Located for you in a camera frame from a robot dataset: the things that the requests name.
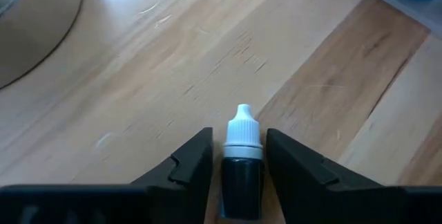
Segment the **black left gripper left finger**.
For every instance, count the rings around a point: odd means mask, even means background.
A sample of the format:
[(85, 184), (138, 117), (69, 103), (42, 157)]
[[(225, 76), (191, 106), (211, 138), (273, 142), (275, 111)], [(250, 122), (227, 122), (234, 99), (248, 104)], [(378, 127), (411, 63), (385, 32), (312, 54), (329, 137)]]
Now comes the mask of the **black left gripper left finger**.
[(129, 184), (0, 187), (0, 224), (203, 224), (213, 130)]

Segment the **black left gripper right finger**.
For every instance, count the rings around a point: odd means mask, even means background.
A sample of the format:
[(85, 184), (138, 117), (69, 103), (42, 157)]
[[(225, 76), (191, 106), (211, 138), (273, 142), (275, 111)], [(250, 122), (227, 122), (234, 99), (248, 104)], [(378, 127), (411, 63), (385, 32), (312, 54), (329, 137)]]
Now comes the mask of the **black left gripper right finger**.
[(277, 129), (266, 155), (286, 224), (442, 224), (442, 186), (384, 186)]

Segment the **black food coloring bottle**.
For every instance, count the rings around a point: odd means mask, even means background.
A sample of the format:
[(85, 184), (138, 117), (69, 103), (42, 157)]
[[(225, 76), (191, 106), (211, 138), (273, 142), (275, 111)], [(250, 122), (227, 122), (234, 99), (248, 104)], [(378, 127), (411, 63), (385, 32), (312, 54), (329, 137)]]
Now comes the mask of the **black food coloring bottle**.
[(260, 219), (264, 185), (260, 124), (248, 104), (240, 104), (227, 123), (221, 168), (222, 215), (244, 221)]

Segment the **silver lamp with white shade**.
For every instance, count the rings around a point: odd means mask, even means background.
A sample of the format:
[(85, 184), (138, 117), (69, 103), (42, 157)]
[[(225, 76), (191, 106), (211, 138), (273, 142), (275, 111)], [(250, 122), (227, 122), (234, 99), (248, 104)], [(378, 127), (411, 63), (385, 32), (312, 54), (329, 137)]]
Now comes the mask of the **silver lamp with white shade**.
[(23, 77), (59, 45), (82, 0), (0, 0), (0, 88)]

